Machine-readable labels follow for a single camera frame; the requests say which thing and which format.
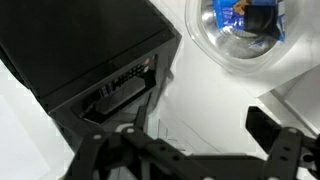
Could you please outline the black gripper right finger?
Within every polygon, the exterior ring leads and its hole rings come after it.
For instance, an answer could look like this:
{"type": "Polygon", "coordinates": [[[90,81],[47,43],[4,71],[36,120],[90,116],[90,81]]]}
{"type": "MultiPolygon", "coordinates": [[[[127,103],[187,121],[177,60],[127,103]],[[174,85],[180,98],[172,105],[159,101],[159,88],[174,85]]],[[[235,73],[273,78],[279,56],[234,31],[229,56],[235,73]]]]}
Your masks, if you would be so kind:
{"type": "Polygon", "coordinates": [[[268,155],[261,180],[298,180],[300,168],[319,180],[319,137],[308,137],[294,127],[282,127],[257,106],[248,108],[245,127],[268,155]]]}

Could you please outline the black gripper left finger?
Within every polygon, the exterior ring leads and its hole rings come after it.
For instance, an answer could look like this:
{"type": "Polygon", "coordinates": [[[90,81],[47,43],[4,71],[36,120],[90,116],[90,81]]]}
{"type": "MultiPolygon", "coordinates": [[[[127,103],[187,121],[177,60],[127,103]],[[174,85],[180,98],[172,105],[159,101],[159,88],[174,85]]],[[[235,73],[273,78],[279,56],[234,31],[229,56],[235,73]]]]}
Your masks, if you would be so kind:
{"type": "Polygon", "coordinates": [[[187,157],[161,139],[143,132],[146,107],[134,124],[120,132],[100,129],[82,139],[64,180],[108,180],[124,169],[136,180],[187,180],[187,157]]]}

